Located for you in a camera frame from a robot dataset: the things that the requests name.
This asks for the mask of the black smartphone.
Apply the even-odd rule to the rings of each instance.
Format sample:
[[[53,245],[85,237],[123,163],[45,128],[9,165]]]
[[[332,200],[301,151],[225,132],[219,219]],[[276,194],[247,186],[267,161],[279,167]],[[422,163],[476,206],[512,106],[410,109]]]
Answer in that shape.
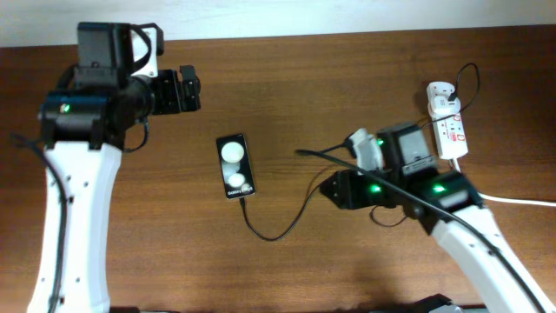
[[[255,178],[243,134],[219,137],[215,140],[225,197],[229,200],[256,193]]]

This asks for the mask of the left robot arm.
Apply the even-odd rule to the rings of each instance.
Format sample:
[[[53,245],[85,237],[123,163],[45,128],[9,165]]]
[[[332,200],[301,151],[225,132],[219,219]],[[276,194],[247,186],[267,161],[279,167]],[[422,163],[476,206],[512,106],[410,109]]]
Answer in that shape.
[[[38,113],[30,143],[46,169],[43,246],[31,312],[109,312],[109,208],[129,129],[152,116],[199,110],[191,65],[162,70],[162,30],[154,23],[77,27],[77,61]]]

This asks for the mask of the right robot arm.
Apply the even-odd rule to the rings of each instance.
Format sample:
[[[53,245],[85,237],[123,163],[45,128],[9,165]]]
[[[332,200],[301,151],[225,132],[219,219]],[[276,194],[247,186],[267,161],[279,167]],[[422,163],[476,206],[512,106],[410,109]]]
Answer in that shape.
[[[491,312],[553,312],[554,304],[503,237],[477,189],[439,172],[420,127],[403,123],[349,139],[355,165],[320,186],[341,210],[401,206],[459,265]]]

